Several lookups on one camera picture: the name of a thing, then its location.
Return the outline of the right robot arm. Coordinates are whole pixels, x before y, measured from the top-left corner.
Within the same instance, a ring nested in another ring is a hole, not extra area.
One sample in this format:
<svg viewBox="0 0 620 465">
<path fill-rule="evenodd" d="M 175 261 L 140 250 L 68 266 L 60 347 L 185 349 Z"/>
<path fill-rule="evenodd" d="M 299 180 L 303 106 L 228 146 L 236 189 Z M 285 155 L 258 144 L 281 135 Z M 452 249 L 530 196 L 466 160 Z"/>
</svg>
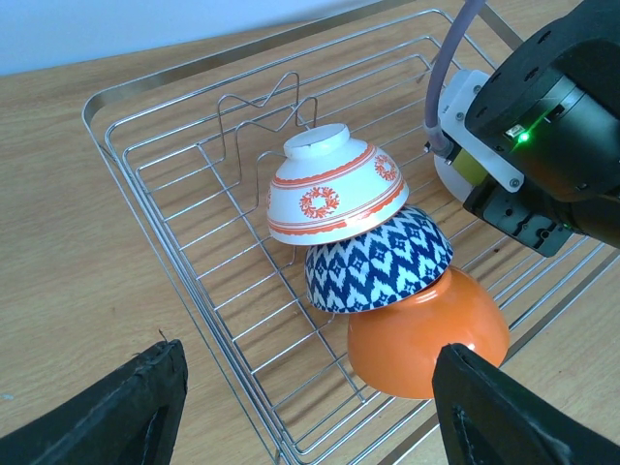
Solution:
<svg viewBox="0 0 620 465">
<path fill-rule="evenodd" d="M 589 0 L 547 24 L 496 70 L 466 128 L 524 177 L 489 175 L 465 208 L 550 257 L 572 234 L 619 243 L 619 5 Z"/>
</svg>

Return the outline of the red patterned bowl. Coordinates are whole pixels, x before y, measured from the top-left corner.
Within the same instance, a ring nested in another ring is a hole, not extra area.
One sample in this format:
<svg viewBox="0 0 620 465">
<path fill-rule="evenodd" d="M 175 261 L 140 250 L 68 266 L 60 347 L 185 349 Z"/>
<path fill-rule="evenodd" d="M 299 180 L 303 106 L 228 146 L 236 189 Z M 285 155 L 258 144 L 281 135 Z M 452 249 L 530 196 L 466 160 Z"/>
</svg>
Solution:
<svg viewBox="0 0 620 465">
<path fill-rule="evenodd" d="M 267 190 L 271 236 L 290 245 L 337 242 L 394 216 L 409 186 L 378 146 L 351 137 L 343 123 L 299 133 L 284 144 L 286 160 Z"/>
</svg>

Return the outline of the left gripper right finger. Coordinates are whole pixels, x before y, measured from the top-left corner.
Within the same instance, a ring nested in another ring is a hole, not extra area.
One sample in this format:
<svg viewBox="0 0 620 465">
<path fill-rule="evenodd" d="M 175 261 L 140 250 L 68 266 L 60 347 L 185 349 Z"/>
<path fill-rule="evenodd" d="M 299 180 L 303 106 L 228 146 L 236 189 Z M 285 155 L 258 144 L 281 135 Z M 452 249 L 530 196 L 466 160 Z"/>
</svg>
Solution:
<svg viewBox="0 0 620 465">
<path fill-rule="evenodd" d="M 462 344 L 432 378 L 450 464 L 617 464 L 619 446 L 557 410 Z"/>
</svg>

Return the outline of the white bowl orange outside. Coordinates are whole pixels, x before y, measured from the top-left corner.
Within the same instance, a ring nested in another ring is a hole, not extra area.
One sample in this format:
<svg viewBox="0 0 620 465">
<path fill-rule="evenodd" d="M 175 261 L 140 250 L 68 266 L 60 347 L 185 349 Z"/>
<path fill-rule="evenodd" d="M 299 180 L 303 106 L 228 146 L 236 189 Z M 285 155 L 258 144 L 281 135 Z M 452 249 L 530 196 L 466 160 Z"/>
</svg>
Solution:
<svg viewBox="0 0 620 465">
<path fill-rule="evenodd" d="M 348 358 L 354 372 L 391 396 L 432 398 L 437 357 L 454 343 L 495 366 L 510 345 L 498 305 L 476 279 L 455 266 L 417 294 L 349 318 Z"/>
</svg>

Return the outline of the wire dish rack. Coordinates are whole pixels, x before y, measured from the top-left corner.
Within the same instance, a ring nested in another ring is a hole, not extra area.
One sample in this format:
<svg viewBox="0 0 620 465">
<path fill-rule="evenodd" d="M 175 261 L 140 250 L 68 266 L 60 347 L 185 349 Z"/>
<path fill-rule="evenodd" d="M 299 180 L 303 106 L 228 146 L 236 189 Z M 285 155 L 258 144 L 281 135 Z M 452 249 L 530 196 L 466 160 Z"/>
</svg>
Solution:
<svg viewBox="0 0 620 465">
<path fill-rule="evenodd" d="M 381 393 L 313 308 L 304 250 L 274 239 L 285 140 L 321 123 L 393 157 L 511 329 L 507 371 L 619 436 L 619 253 L 572 237 L 546 259 L 465 211 L 424 149 L 423 99 L 455 1 L 383 1 L 94 94 L 85 126 L 197 326 L 268 464 L 442 464 L 435 405 Z"/>
</svg>

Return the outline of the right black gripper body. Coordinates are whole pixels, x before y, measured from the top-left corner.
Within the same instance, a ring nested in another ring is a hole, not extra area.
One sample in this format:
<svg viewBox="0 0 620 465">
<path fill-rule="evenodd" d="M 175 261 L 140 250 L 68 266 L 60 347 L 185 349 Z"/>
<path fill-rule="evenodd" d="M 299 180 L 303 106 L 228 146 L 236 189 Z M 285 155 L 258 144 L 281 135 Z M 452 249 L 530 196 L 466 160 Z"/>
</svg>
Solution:
<svg viewBox="0 0 620 465">
<path fill-rule="evenodd" d="M 552 257 L 573 233 L 526 204 L 522 190 L 511 193 L 491 176 L 476 186 L 464 208 L 504 235 L 544 257 Z"/>
</svg>

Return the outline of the blue patterned bowl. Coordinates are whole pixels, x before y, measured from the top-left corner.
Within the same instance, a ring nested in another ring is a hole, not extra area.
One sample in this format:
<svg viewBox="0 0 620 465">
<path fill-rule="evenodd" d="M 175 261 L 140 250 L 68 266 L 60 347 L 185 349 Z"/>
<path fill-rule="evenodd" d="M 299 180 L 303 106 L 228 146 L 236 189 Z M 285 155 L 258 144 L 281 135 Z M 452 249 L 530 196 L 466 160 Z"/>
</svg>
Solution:
<svg viewBox="0 0 620 465">
<path fill-rule="evenodd" d="M 404 205 L 381 226 L 307 249 L 310 303 L 325 312 L 375 310 L 433 284 L 452 261 L 449 240 L 422 209 Z"/>
</svg>

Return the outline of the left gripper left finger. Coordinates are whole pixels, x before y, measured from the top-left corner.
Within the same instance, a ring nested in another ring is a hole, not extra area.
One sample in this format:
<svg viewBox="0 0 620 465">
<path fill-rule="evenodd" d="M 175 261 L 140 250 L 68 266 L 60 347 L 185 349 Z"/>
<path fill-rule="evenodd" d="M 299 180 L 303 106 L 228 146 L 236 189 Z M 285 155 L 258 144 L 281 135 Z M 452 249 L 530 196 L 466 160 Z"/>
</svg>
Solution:
<svg viewBox="0 0 620 465">
<path fill-rule="evenodd" d="M 2 437 L 1 462 L 169 464 L 187 391 L 181 341 L 159 341 Z"/>
</svg>

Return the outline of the yellow bowl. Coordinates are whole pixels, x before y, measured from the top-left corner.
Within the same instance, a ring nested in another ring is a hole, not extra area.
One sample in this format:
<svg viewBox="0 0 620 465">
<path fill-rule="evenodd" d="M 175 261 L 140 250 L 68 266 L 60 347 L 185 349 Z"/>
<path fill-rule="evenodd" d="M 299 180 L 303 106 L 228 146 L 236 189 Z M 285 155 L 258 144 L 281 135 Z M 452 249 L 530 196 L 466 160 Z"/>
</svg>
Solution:
<svg viewBox="0 0 620 465">
<path fill-rule="evenodd" d="M 465 150 L 461 150 L 450 165 L 444 158 L 435 155 L 434 165 L 445 188 L 461 203 L 487 177 L 483 166 Z"/>
</svg>

